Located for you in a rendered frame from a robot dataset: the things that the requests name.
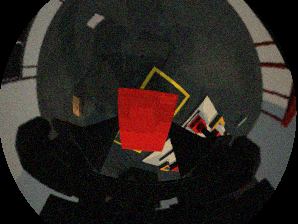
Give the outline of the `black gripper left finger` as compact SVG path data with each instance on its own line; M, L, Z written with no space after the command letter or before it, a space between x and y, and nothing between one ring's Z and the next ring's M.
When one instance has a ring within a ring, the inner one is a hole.
M53 128L57 136L65 137L68 141L76 143L82 157L88 161L93 172L100 173L104 167L106 155L112 148L118 129L118 116L106 119L101 123L89 124L88 127L68 123L68 121L52 119Z

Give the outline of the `yellow rectangular outline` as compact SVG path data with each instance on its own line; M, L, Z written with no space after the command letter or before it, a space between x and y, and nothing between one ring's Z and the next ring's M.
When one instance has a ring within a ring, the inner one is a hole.
M177 87L178 88L178 91L184 93L185 99L182 100L182 103L180 105L178 105L178 107L176 109L176 113L174 113L174 116L176 116L177 115L177 112L178 112L178 109L180 109L182 107L182 104L185 104L186 103L186 99L188 99L189 93L188 92L185 92L184 89L182 89L181 85L178 85L177 83L174 83L174 80L170 79L170 77L168 75L165 75L165 73L162 73L161 72L161 69L157 69L156 67L153 67L152 68L152 72L149 73L149 76L146 76L146 79L145 79L144 83L141 84L140 89L144 89L145 88L146 83L148 83L148 81L150 80L150 77L153 76L153 72L160 73L160 75L162 77L165 77L166 80L170 81L170 83L172 83L174 85L174 87Z

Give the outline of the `white flat base plate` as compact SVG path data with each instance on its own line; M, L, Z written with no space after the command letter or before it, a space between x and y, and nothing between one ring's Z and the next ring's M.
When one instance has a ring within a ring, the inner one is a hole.
M201 103L198 103L197 108L194 108L192 115L188 117L181 124L182 128L189 129L190 132L193 133L193 129L190 129L188 125L192 123L194 117L201 116L201 119L205 121L206 129L209 129L209 132L214 131L214 128L220 132L222 136L229 136L229 133L225 132L226 128L223 127L225 123L223 123L223 119L221 115L218 115L216 109L214 109L214 105L212 101L209 100L208 96L204 96ZM160 171L170 171L170 164L176 163L176 156L174 156L174 152L172 149L172 144L170 144L170 137L165 141L165 147L162 149L162 152L152 152L149 153L148 156L142 159L142 163L149 163L152 165L157 165L160 167Z

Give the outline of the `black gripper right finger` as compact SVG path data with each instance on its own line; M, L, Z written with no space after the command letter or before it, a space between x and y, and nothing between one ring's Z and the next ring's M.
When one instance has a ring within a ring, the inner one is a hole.
M170 125L169 137L181 177L192 177L194 169L209 156L213 148L233 140L233 135L202 137L176 123Z

